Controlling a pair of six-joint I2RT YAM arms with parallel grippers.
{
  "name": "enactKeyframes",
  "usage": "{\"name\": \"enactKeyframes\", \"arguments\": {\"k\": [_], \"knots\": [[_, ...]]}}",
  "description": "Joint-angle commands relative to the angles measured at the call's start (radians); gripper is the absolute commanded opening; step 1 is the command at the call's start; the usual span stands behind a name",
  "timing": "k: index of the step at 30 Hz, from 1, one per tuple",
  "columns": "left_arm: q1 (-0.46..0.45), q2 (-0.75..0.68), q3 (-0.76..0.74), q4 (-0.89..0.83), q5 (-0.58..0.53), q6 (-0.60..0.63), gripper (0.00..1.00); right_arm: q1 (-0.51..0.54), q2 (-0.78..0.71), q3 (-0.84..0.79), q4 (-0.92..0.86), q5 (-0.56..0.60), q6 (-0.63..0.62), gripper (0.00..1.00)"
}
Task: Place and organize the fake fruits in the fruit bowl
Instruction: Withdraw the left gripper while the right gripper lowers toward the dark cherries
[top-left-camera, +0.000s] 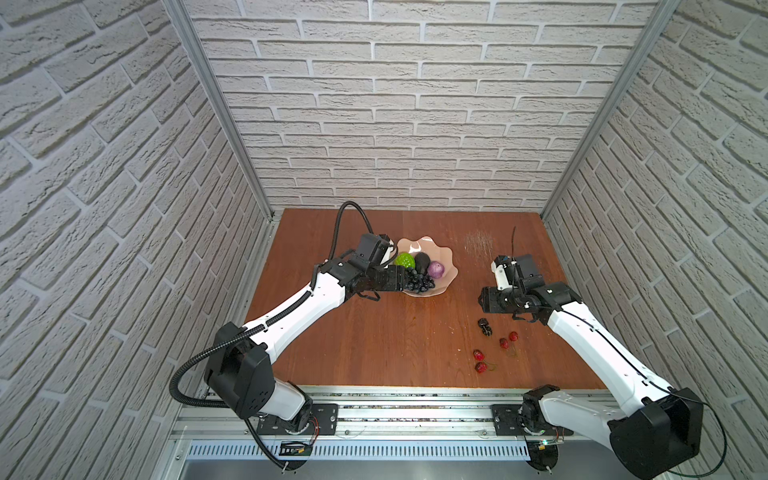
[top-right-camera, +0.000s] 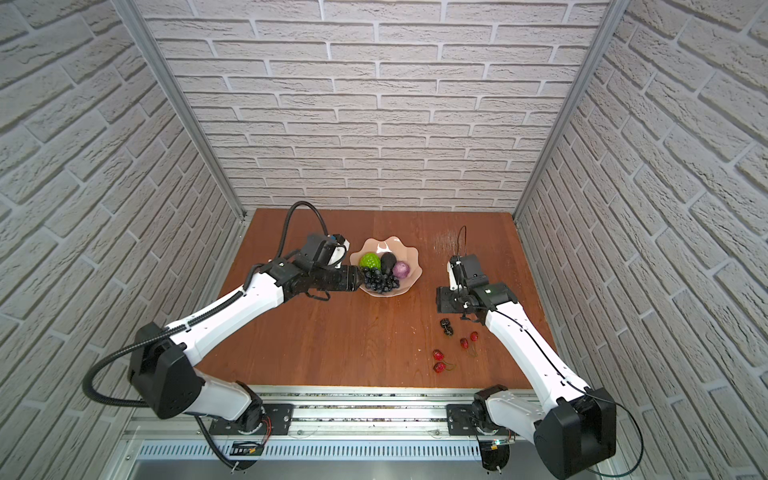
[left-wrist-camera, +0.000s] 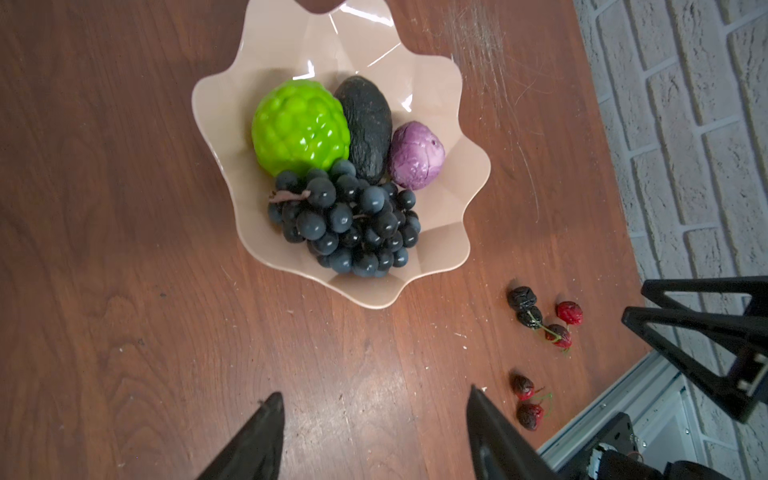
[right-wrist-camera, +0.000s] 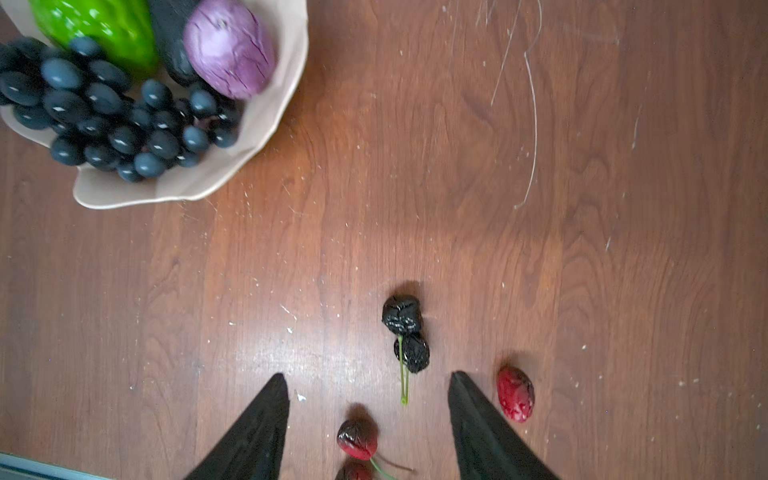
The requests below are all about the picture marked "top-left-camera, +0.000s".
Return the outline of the green bumpy fake fruit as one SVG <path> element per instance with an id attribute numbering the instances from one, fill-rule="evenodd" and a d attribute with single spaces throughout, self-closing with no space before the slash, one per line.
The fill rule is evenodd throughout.
<path id="1" fill-rule="evenodd" d="M 394 260 L 394 264 L 396 266 L 402 266 L 405 269 L 413 270 L 416 268 L 415 258 L 408 252 L 399 253 Z"/>

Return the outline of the dark grape bunch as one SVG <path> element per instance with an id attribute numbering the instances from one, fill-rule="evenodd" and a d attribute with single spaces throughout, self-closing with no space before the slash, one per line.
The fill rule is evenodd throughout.
<path id="1" fill-rule="evenodd" d="M 422 295 L 435 288 L 434 279 L 428 273 L 420 273 L 415 268 L 406 268 L 405 278 L 404 290 L 407 293 Z"/>

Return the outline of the dark fake avocado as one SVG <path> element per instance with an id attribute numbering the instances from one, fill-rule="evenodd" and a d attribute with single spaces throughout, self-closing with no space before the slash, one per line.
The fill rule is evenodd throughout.
<path id="1" fill-rule="evenodd" d="M 417 252 L 414 254 L 416 268 L 415 271 L 420 275 L 427 274 L 427 267 L 432 261 L 428 254 L 425 252 Z"/>

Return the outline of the purple fake onion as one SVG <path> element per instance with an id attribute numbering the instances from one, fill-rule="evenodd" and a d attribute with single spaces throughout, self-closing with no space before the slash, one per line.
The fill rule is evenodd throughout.
<path id="1" fill-rule="evenodd" d="M 439 261 L 431 261 L 427 267 L 427 274 L 432 279 L 441 279 L 446 274 L 445 266 Z"/>

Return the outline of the small dark berry cluster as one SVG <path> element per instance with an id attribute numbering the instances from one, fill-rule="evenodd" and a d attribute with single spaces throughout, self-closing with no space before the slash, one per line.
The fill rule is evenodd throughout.
<path id="1" fill-rule="evenodd" d="M 493 330 L 492 330 L 492 328 L 491 328 L 491 326 L 490 326 L 490 324 L 489 324 L 489 322 L 488 322 L 488 320 L 486 318 L 480 318 L 478 320 L 477 324 L 480 327 L 481 332 L 485 336 L 490 337 L 490 336 L 493 335 Z"/>

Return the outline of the pink wavy fruit bowl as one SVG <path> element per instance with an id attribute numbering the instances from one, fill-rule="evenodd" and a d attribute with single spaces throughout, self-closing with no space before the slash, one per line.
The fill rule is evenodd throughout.
<path id="1" fill-rule="evenodd" d="M 427 298 L 444 293 L 457 278 L 459 270 L 453 264 L 453 251 L 438 246 L 431 237 L 418 240 L 400 239 L 397 252 L 390 254 L 395 266 L 405 268 L 403 293 Z"/>

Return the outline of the red cherry pair front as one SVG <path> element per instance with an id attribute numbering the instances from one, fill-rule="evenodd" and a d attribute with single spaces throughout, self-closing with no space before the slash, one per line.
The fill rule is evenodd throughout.
<path id="1" fill-rule="evenodd" d="M 476 361 L 474 369 L 478 374 L 483 374 L 485 372 L 495 371 L 497 369 L 497 365 L 493 362 L 491 362 L 487 355 L 482 352 L 479 349 L 474 349 L 472 351 L 472 356 L 474 360 Z"/>

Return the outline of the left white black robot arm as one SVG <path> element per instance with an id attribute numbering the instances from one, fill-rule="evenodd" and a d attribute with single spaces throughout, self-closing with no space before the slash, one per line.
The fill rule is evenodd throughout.
<path id="1" fill-rule="evenodd" d="M 207 386 L 241 419 L 274 416 L 303 430 L 313 401 L 277 379 L 273 364 L 305 330 L 351 297 L 377 301 L 381 292 L 400 292 L 405 284 L 406 269 L 394 264 L 360 269 L 336 260 L 317 266 L 310 282 L 278 307 L 241 327 L 228 323 L 218 330 L 217 350 L 206 361 Z"/>

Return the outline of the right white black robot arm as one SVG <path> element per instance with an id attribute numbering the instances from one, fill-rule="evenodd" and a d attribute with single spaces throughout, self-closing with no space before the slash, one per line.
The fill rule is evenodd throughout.
<path id="1" fill-rule="evenodd" d="M 529 313 L 565 340 L 608 388 L 618 406 L 597 407 L 554 385 L 528 391 L 519 409 L 529 434 L 563 427 L 611 450 L 639 479 L 653 479 L 700 451 L 703 401 L 652 372 L 562 282 L 522 289 L 485 287 L 478 302 L 489 314 Z"/>

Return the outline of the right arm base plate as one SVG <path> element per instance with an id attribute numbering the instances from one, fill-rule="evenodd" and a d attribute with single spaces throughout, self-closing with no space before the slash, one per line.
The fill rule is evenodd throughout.
<path id="1" fill-rule="evenodd" d="M 522 404 L 493 404 L 492 420 L 497 436 L 569 437 L 570 429 L 554 426 L 540 417 L 532 407 Z"/>

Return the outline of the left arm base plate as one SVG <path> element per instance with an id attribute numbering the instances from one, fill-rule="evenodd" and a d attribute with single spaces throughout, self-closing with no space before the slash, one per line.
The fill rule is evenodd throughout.
<path id="1" fill-rule="evenodd" d="M 285 420 L 276 415 L 262 417 L 257 425 L 257 433 L 272 436 L 333 436 L 338 417 L 338 404 L 314 403 L 309 410 L 300 412 L 293 419 Z"/>

